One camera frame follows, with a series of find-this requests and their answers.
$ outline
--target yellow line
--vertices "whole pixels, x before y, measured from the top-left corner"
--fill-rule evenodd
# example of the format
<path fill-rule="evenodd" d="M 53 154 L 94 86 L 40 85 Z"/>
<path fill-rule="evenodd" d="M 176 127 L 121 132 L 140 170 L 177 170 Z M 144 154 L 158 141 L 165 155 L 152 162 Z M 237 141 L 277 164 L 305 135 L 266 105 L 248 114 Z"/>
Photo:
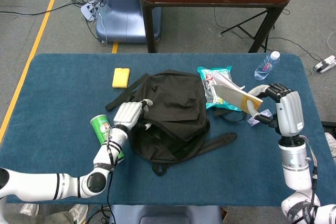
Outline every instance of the yellow line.
<path fill-rule="evenodd" d="M 55 0 L 50 0 L 47 10 L 51 10 L 51 9 L 53 8 L 54 2 L 55 2 Z M 26 75 L 27 75 L 27 72 L 28 72 L 29 65 L 30 65 L 30 63 L 31 63 L 31 60 L 32 60 L 33 57 L 35 56 L 35 53 L 36 53 L 36 51 L 37 51 L 38 44 L 40 43 L 42 34 L 43 34 L 43 32 L 44 32 L 44 28 L 45 28 L 46 25 L 47 25 L 49 15 L 50 15 L 50 12 L 48 12 L 48 13 L 46 13 L 46 14 L 44 15 L 44 19 L 43 19 L 42 24 L 41 24 L 41 26 L 40 26 L 40 30 L 38 31 L 38 34 L 37 34 L 37 36 L 36 36 L 36 39 L 35 39 L 33 48 L 32 48 L 32 50 L 30 51 L 30 54 L 29 54 L 27 63 L 26 63 L 26 65 L 25 65 L 25 68 L 23 69 L 21 78 L 20 78 L 19 83 L 18 83 L 18 85 L 17 85 L 17 87 L 16 87 L 16 90 L 15 90 L 15 92 L 14 92 L 13 98 L 12 98 L 10 104 L 9 104 L 8 110 L 7 110 L 6 115 L 5 115 L 5 118 L 4 118 L 4 121 L 2 122 L 2 125 L 1 125 L 1 128 L 0 128 L 0 143 L 2 142 L 3 137 L 4 137 L 4 135 L 5 135 L 5 131 L 6 131 L 6 129 L 7 129 L 9 120 L 11 119 L 12 112 L 13 112 L 13 110 L 14 110 L 14 107 L 15 107 L 15 104 L 16 104 L 16 101 L 17 101 L 17 98 L 18 98 L 18 96 L 19 96 L 19 94 L 20 94 L 21 88 L 22 88 L 23 83 L 24 83 L 24 81 L 25 81 L 25 78 L 26 78 Z"/>
<path fill-rule="evenodd" d="M 112 53 L 116 54 L 117 51 L 118 51 L 118 42 L 114 42 L 112 47 Z"/>

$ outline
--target blue plastic bag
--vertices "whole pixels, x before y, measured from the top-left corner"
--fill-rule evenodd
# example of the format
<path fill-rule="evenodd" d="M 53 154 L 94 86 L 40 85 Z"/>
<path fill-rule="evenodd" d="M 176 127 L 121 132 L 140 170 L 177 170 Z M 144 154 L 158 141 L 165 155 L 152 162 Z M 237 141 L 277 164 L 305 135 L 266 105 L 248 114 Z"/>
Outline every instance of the blue plastic bag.
<path fill-rule="evenodd" d="M 201 75 L 201 80 L 203 83 L 203 88 L 205 91 L 205 99 L 206 99 L 206 108 L 210 108 L 212 106 L 218 107 L 218 108 L 226 108 L 230 110 L 235 111 L 241 111 L 240 108 L 237 108 L 230 103 L 224 101 L 222 98 L 218 97 L 216 95 L 215 89 L 212 87 L 212 85 L 217 84 L 214 78 L 212 77 L 212 72 L 217 71 L 224 75 L 226 78 L 229 78 L 231 80 L 231 71 L 232 66 L 226 67 L 226 68 L 212 68 L 207 69 L 203 67 L 198 67 L 197 72 Z"/>

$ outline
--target bottle cap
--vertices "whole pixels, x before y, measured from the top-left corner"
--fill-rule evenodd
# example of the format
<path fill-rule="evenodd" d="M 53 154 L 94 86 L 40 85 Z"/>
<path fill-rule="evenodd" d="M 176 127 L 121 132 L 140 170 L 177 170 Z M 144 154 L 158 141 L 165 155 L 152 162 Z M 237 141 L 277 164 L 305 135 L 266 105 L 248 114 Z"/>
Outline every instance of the bottle cap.
<path fill-rule="evenodd" d="M 277 59 L 279 59 L 279 57 L 280 57 L 280 53 L 278 51 L 273 51 L 271 53 L 271 59 L 272 60 L 277 60 Z"/>

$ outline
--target blue machine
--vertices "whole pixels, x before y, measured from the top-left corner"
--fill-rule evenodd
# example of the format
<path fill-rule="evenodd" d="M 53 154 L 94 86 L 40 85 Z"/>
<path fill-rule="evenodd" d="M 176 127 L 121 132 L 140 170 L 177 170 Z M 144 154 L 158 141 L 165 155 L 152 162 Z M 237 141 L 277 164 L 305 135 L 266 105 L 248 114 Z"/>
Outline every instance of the blue machine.
<path fill-rule="evenodd" d="M 219 206 L 112 206 L 116 223 L 222 224 Z"/>
<path fill-rule="evenodd" d="M 105 0 L 97 13 L 96 32 L 107 42 L 146 42 L 140 0 Z M 162 8 L 153 9 L 154 39 L 161 34 Z"/>

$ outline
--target metal table leg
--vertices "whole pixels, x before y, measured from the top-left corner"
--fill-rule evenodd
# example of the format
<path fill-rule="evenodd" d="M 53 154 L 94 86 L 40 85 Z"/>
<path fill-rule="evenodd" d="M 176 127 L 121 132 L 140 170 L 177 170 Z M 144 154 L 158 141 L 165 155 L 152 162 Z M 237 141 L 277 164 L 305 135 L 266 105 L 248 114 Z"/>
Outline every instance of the metal table leg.
<path fill-rule="evenodd" d="M 255 36 L 254 42 L 248 52 L 258 52 L 259 48 L 262 46 L 264 40 L 271 31 L 283 9 L 284 7 L 268 9 L 269 12 L 262 21 Z"/>
<path fill-rule="evenodd" d="M 142 12 L 146 32 L 147 50 L 148 52 L 155 52 L 152 7 L 142 5 Z"/>

